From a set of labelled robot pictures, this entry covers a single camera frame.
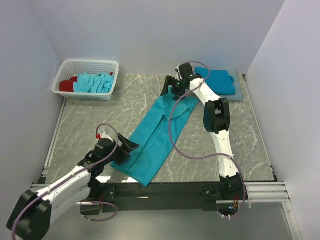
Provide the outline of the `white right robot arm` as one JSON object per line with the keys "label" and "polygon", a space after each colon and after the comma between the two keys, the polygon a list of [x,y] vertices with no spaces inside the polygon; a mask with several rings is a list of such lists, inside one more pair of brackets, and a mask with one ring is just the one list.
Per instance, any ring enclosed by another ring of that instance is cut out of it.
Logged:
{"label": "white right robot arm", "polygon": [[[168,135],[173,148],[182,156],[191,160],[202,160],[218,157],[219,163],[219,195],[225,200],[234,200],[243,194],[246,199],[246,185],[241,168],[235,161],[230,142],[230,105],[226,98],[219,97],[206,83],[206,78],[194,73],[190,62],[176,67],[176,76],[166,76],[161,96],[171,89],[174,94],[174,104],[168,120]],[[194,93],[204,106],[203,125],[210,134],[216,153],[203,157],[191,157],[182,153],[175,145],[171,133],[171,120],[180,101],[190,93]]]}

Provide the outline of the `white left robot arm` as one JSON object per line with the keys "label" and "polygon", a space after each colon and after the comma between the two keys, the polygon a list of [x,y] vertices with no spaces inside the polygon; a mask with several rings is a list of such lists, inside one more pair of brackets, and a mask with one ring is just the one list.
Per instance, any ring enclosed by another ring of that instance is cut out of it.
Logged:
{"label": "white left robot arm", "polygon": [[36,192],[25,191],[6,225],[12,239],[43,239],[51,224],[68,209],[78,202],[99,197],[101,183],[97,177],[106,165],[123,164],[138,147],[121,134],[115,140],[100,138],[94,149],[64,177]]}

